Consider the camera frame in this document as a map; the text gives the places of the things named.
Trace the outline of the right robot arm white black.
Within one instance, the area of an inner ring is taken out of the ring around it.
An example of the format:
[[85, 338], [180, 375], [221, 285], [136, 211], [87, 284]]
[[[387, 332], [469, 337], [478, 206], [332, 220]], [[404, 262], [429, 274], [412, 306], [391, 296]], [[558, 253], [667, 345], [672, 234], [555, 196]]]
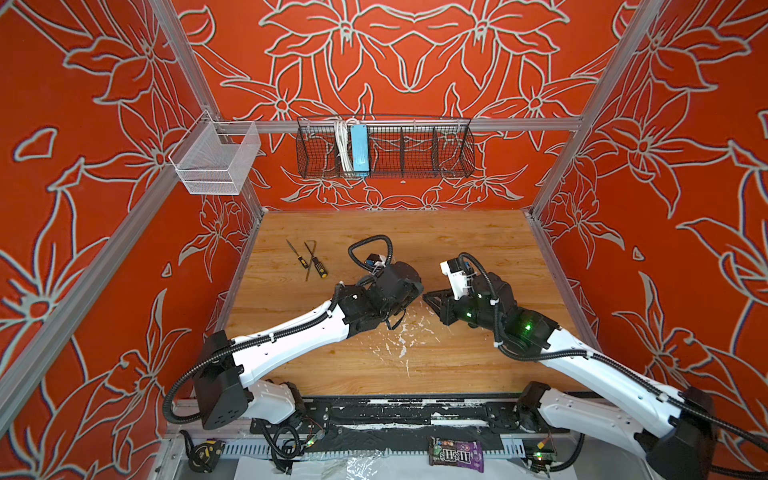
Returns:
[[471, 254], [440, 265], [449, 288], [424, 294], [424, 302], [450, 326], [464, 322], [489, 330], [505, 357], [558, 371], [600, 396], [579, 399], [542, 382], [530, 382], [518, 399], [521, 427], [553, 427], [610, 443], [643, 459], [663, 479], [764, 479], [764, 471], [713, 462], [717, 435], [725, 431], [761, 450], [766, 441], [717, 418], [711, 397], [681, 391], [642, 375], [588, 346], [549, 317], [518, 305], [511, 286]]

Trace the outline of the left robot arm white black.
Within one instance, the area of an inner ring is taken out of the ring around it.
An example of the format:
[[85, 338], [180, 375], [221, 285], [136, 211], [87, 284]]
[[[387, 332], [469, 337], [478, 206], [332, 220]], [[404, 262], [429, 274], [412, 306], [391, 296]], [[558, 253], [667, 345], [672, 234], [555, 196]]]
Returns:
[[315, 309], [250, 335], [211, 335], [196, 363], [166, 394], [164, 419], [173, 425], [200, 422], [206, 430], [239, 418], [280, 424], [297, 416], [302, 397], [289, 382], [268, 381], [270, 372], [380, 325], [397, 328], [423, 293], [417, 270], [394, 260], [393, 243], [386, 235], [360, 240], [349, 246], [348, 254], [364, 276], [354, 284], [336, 284], [330, 299]]

